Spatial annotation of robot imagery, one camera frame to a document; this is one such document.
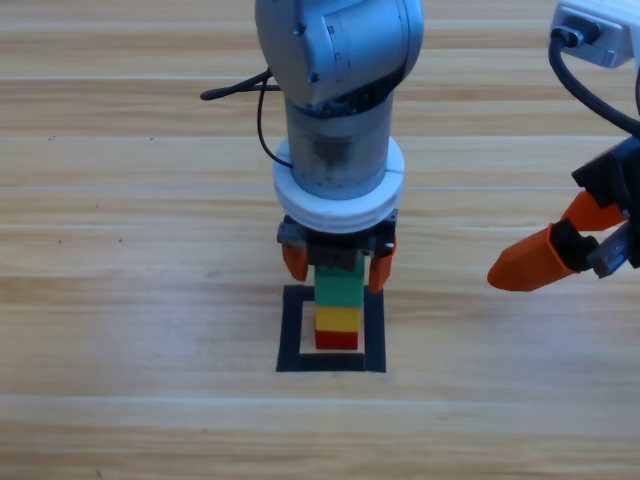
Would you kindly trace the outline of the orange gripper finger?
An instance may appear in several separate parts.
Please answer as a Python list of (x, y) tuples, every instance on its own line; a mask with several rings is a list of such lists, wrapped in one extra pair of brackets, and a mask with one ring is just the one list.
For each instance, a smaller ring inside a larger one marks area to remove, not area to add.
[(601, 207), (587, 191), (581, 191), (558, 222), (558, 233), (604, 231), (626, 220), (615, 204)]
[(282, 256), (290, 275), (297, 281), (305, 281), (309, 267), (307, 248), (283, 244)]
[(561, 220), (505, 249), (487, 281), (500, 290), (531, 292), (590, 270), (587, 257), (598, 246), (593, 236), (583, 236), (570, 220)]
[(397, 249), (397, 239), (387, 245), (388, 253), (382, 257), (373, 257), (370, 261), (368, 290), (380, 293), (391, 274), (392, 262)]

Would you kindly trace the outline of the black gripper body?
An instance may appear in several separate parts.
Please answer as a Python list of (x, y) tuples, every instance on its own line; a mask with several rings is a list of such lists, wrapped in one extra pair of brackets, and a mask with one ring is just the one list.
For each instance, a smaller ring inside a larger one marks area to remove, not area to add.
[(639, 268), (639, 139), (628, 138), (572, 172), (601, 207), (615, 206), (624, 223), (586, 257), (600, 279), (626, 261)]
[(308, 264), (340, 268), (353, 272), (360, 257), (382, 257), (394, 241), (398, 210), (394, 209), (372, 227), (351, 233), (326, 233), (312, 230), (286, 215), (280, 222), (277, 242), (307, 248)]

